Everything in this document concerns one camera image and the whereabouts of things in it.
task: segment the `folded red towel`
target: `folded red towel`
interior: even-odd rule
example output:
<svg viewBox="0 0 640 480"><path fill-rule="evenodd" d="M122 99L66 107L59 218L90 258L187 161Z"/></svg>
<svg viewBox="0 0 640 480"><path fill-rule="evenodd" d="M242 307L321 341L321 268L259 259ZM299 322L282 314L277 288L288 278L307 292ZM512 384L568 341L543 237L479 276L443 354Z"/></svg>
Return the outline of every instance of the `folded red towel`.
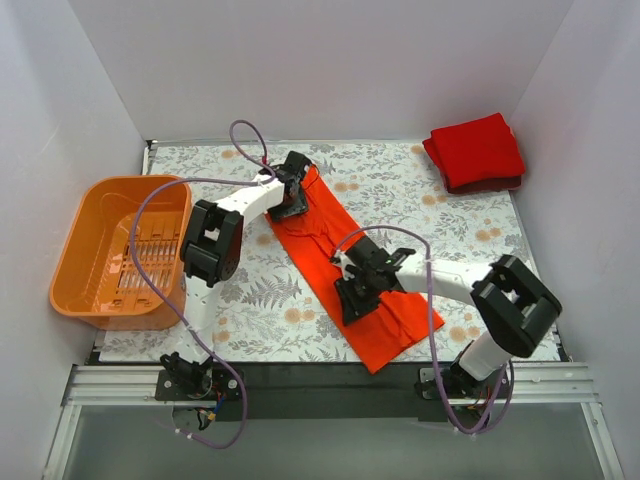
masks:
<svg viewBox="0 0 640 480"><path fill-rule="evenodd" d="M517 188L526 170L499 113L433 130L422 144L451 193Z"/></svg>

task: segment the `table surface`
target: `table surface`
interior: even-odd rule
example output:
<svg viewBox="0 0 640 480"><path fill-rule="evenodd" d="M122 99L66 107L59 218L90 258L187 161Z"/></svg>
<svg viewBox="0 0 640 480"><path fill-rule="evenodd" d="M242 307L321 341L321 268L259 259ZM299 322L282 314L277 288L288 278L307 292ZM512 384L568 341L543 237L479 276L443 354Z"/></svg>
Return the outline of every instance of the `table surface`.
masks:
<svg viewBox="0 0 640 480"><path fill-rule="evenodd" d="M260 154L255 145L247 150ZM408 228L429 240L434 258L486 262L508 253L532 266L509 193L449 195L419 144L274 143L269 145L270 162L281 163L289 150L313 160L360 225ZM255 170L228 145L174 145L158 148L147 173L251 180ZM215 201L234 190L212 184L191 184L191 188L194 201ZM397 247L422 250L414 239L398 232L369 235L390 251ZM446 322L435 334L438 357L451 361L485 327L473 307L438 297L434 306ZM229 361L358 361L263 217L245 226L240 266L226 282L211 321L215 322L214 348ZM174 350L184 334L181 324L162 331L107 332L100 361L157 362L160 355ZM429 360L428 339L396 358ZM529 360L559 360L551 332Z"/></svg>

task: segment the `white wall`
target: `white wall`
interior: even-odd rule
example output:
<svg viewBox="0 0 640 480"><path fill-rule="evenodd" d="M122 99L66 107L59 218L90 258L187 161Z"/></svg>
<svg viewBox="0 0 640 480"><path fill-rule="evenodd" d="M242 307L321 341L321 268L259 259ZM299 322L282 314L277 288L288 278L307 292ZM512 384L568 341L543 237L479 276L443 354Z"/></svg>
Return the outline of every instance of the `white wall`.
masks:
<svg viewBox="0 0 640 480"><path fill-rule="evenodd" d="M510 115L571 0L71 0L146 139L422 138Z"/></svg>
<svg viewBox="0 0 640 480"><path fill-rule="evenodd" d="M578 0L511 118L529 166L518 207L627 478L640 478L639 86L638 2Z"/></svg>
<svg viewBox="0 0 640 480"><path fill-rule="evenodd" d="M93 329L48 288L82 193L138 173L143 142L65 1L0 0L0 477L42 475Z"/></svg>

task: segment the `plastic laundry basket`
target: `plastic laundry basket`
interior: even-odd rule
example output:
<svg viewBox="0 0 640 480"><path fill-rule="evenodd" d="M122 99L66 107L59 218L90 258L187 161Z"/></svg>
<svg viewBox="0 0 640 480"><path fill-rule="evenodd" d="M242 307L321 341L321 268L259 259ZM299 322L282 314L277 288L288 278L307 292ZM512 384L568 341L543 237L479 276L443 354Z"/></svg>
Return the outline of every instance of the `plastic laundry basket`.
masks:
<svg viewBox="0 0 640 480"><path fill-rule="evenodd" d="M176 314L149 288L129 256L129 232L140 204L177 177L113 177L82 199L49 292L53 307L104 330L160 330ZM176 185L157 195L136 233L138 257L163 293L184 309L179 251L191 209L191 191Z"/></svg>

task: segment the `red garment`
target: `red garment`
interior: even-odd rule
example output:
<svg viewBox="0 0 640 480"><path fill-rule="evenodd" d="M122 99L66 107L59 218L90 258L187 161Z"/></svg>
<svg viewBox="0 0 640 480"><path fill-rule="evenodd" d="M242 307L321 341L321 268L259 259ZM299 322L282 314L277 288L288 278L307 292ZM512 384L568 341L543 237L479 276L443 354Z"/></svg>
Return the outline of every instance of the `red garment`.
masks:
<svg viewBox="0 0 640 480"><path fill-rule="evenodd" d="M499 113L433 130L422 144L450 193L517 188L526 170Z"/></svg>
<svg viewBox="0 0 640 480"><path fill-rule="evenodd" d="M404 350L427 336L427 302L417 293L386 292L380 306L345 327L342 306L334 287L341 271L329 262L335 246L358 228L342 205L317 174L310 172L303 181L309 211L289 217L271 227L307 280L322 306L335 322L356 354L371 373L375 373ZM356 235L344 250L362 235ZM434 312L434 324L444 322Z"/></svg>

